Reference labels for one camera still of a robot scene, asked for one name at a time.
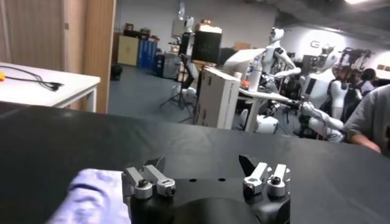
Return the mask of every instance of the purple cloth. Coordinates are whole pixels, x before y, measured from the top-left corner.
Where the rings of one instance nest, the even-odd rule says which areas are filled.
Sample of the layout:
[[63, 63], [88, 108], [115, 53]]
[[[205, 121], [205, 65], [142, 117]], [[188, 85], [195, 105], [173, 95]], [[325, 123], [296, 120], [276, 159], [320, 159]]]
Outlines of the purple cloth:
[[86, 169], [69, 186], [68, 196], [48, 224], [129, 224], [122, 200], [120, 171]]

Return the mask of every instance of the ceiling light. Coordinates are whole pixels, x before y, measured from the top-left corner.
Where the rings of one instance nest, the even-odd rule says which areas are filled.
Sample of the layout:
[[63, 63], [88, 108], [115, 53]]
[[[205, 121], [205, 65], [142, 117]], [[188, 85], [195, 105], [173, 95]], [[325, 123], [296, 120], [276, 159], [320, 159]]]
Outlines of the ceiling light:
[[357, 3], [365, 2], [367, 0], [345, 0], [345, 1], [348, 2], [349, 4], [357, 4]]

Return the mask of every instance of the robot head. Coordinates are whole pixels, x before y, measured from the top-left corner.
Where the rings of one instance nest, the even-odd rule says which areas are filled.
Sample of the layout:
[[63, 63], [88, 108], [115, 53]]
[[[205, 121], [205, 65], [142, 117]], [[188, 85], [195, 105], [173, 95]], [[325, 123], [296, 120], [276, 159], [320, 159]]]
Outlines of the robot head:
[[337, 51], [335, 50], [335, 47], [331, 47], [327, 44], [322, 48], [322, 52], [317, 59], [312, 61], [312, 66], [317, 70], [317, 73], [322, 73], [333, 67], [337, 60]]
[[186, 16], [184, 26], [185, 26], [185, 32], [192, 33], [193, 26], [194, 26], [194, 18], [190, 16]]
[[269, 42], [273, 43], [275, 41], [281, 40], [284, 35], [285, 35], [285, 31], [283, 29], [278, 29], [273, 27], [271, 34], [269, 36]]

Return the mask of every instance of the white wall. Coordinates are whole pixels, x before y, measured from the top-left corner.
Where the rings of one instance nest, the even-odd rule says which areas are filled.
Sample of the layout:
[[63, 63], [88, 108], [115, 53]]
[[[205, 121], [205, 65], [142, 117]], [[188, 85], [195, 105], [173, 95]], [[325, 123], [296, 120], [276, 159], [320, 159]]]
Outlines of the white wall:
[[[310, 43], [312, 41], [319, 41], [320, 48], [311, 47]], [[302, 59], [304, 55], [319, 55], [322, 46], [325, 44], [336, 46], [338, 51], [342, 51], [345, 47], [370, 49], [375, 54], [366, 62], [367, 68], [376, 69], [379, 64], [390, 65], [390, 50], [386, 47], [327, 30], [294, 26], [285, 29], [285, 37], [281, 41], [281, 45], [287, 51], [296, 53], [296, 59], [298, 60]]]
[[[223, 29], [222, 47], [234, 42], [247, 42], [252, 47], [265, 47], [275, 22], [276, 9], [269, 5], [246, 4], [244, 0], [187, 0], [186, 15], [196, 24], [210, 19]], [[118, 0], [116, 27], [134, 24], [136, 30], [147, 27], [161, 41], [158, 47], [170, 49], [172, 22], [177, 18], [179, 0]]]

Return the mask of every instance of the white box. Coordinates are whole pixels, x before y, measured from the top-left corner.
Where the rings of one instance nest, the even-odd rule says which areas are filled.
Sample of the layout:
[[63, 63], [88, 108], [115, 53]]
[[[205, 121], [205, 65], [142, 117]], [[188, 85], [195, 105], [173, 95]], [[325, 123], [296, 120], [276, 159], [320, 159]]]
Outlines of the white box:
[[195, 124], [232, 129], [240, 80], [215, 68], [206, 68], [196, 108]]
[[185, 21], [184, 20], [179, 20], [175, 19], [172, 23], [172, 37], [182, 37], [183, 33], [185, 32], [185, 26], [184, 26]]

